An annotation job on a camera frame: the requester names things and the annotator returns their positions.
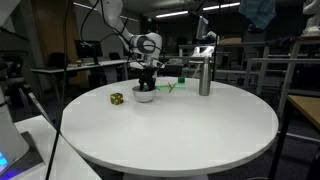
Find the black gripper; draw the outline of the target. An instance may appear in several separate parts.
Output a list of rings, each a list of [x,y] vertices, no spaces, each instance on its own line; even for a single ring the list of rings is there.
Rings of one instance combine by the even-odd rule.
[[[140,91],[146,91],[146,84],[149,86],[150,91],[155,89],[155,78],[154,78],[155,72],[156,72],[155,67],[147,67],[145,69],[138,71]]]

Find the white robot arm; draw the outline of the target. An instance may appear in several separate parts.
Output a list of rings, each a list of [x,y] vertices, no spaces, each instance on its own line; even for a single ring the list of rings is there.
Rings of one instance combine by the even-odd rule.
[[[140,91],[152,91],[155,89],[157,71],[164,67],[159,57],[162,50],[162,37],[155,33],[141,33],[127,27],[127,23],[121,18],[123,15],[122,0],[88,0],[98,13],[103,22],[118,36],[123,47],[133,55],[141,55],[143,61],[131,62],[138,75]]]

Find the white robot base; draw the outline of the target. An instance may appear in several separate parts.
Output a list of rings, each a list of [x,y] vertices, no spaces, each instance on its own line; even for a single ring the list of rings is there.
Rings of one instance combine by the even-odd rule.
[[[43,163],[31,134],[20,133],[0,88],[0,180],[11,180]]]

